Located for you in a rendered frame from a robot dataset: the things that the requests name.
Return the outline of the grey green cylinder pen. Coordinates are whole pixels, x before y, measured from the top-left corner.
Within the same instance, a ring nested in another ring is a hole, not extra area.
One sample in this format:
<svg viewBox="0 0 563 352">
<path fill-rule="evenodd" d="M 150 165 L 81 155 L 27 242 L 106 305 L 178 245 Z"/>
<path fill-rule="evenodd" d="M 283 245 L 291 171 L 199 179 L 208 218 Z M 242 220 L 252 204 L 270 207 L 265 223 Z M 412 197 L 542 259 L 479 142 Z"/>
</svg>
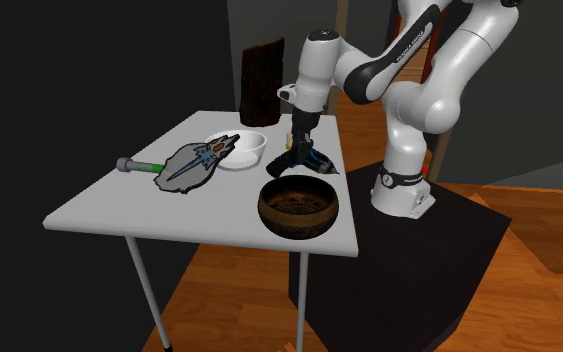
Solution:
<svg viewBox="0 0 563 352">
<path fill-rule="evenodd" d="M 137 171 L 159 174 L 163 168 L 162 164 L 139 162 L 127 157 L 121 157 L 116 161 L 116 169 L 125 173 Z"/>
</svg>

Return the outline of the dark robot stand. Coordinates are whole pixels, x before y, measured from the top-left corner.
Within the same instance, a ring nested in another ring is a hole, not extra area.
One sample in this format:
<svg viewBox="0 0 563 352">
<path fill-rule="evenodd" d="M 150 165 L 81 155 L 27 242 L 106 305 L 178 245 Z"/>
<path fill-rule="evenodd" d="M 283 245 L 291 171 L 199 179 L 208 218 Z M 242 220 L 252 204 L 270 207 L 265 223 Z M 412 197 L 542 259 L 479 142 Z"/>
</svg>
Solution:
<svg viewBox="0 0 563 352">
<path fill-rule="evenodd" d="M 442 186 L 419 219 L 370 201 L 379 166 L 347 175 L 359 254 L 312 254 L 305 318 L 328 352 L 434 352 L 458 327 L 511 220 Z"/>
</svg>

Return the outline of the dark brown patterned bowl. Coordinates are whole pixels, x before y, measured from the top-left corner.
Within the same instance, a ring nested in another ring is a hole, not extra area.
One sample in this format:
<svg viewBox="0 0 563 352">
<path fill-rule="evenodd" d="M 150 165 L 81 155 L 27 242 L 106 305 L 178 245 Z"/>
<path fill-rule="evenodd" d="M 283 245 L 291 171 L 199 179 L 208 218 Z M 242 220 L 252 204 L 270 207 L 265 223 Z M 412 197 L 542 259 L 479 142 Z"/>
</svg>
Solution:
<svg viewBox="0 0 563 352">
<path fill-rule="evenodd" d="M 339 214 L 335 189 L 306 175 L 282 176 L 260 190 L 257 211 L 263 225 L 290 240 L 314 239 L 327 232 Z"/>
</svg>

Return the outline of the white table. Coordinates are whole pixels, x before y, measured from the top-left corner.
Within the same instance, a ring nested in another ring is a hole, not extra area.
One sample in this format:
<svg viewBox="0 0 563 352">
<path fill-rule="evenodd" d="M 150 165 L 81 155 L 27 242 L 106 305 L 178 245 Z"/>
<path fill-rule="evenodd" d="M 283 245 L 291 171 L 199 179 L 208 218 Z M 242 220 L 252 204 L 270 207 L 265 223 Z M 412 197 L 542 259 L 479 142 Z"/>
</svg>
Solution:
<svg viewBox="0 0 563 352">
<path fill-rule="evenodd" d="M 185 241 L 246 248 L 355 257 L 358 244 L 341 150 L 337 120 L 321 117 L 311 135 L 317 150 L 327 155 L 337 171 L 325 176 L 339 199 L 339 216 L 323 235 L 295 241 L 272 234 L 257 212 L 261 188 L 270 181 L 266 165 L 286 150 L 291 117 L 262 129 L 267 139 L 258 166 L 246 171 L 214 173 L 202 187 L 186 195 L 158 189 L 148 173 L 113 170 L 89 188 L 49 214 L 43 225 L 49 230 L 122 236 L 129 247 L 138 276 L 152 311 L 163 352 L 177 352 L 162 322 L 144 262 L 139 238 Z"/>
</svg>

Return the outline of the dark brown upright block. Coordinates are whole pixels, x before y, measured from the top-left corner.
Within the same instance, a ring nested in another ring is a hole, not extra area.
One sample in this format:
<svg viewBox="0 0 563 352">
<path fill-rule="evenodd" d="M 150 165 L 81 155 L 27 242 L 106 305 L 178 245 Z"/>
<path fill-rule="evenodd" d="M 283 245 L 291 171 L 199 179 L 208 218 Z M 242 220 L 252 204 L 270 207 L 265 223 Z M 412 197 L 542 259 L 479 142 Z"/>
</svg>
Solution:
<svg viewBox="0 0 563 352">
<path fill-rule="evenodd" d="M 241 68 L 240 122 L 247 127 L 268 127 L 280 120 L 283 37 L 243 50 Z"/>
</svg>

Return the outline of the grey flat figure blue red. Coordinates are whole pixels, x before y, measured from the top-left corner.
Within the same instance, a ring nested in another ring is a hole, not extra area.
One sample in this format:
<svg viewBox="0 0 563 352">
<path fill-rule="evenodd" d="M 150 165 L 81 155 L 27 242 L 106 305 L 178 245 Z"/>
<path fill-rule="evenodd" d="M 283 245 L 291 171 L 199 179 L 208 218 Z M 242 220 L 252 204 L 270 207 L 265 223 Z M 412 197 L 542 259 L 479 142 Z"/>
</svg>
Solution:
<svg viewBox="0 0 563 352">
<path fill-rule="evenodd" d="M 189 143 L 168 158 L 154 183 L 162 191 L 187 194 L 213 176 L 234 149 L 239 134 L 221 135 L 207 143 Z"/>
</svg>

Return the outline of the white bowl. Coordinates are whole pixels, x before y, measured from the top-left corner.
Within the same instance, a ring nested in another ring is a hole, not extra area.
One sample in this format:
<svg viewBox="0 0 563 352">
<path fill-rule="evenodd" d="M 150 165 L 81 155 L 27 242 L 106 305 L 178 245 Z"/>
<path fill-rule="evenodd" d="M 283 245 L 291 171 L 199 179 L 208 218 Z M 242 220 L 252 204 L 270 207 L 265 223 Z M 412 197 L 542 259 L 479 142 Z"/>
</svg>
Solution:
<svg viewBox="0 0 563 352">
<path fill-rule="evenodd" d="M 234 150 L 223 159 L 218 167 L 225 171 L 244 171 L 256 167 L 267 145 L 267 137 L 254 130 L 225 130 L 210 135 L 205 142 L 210 142 L 223 135 L 240 138 L 234 144 Z"/>
</svg>

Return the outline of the black blue pointed object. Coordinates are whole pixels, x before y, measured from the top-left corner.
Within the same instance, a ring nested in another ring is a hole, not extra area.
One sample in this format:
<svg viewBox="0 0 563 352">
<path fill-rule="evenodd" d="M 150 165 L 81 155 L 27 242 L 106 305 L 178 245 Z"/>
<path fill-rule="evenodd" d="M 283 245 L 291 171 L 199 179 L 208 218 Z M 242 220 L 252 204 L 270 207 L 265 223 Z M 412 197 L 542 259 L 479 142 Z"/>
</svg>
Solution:
<svg viewBox="0 0 563 352">
<path fill-rule="evenodd" d="M 299 153 L 293 149 L 287 150 L 266 166 L 266 171 L 273 178 L 278 178 L 284 171 L 297 166 L 306 168 L 320 174 L 338 174 L 333 162 L 323 153 L 311 148 L 304 159 L 299 158 Z"/>
</svg>

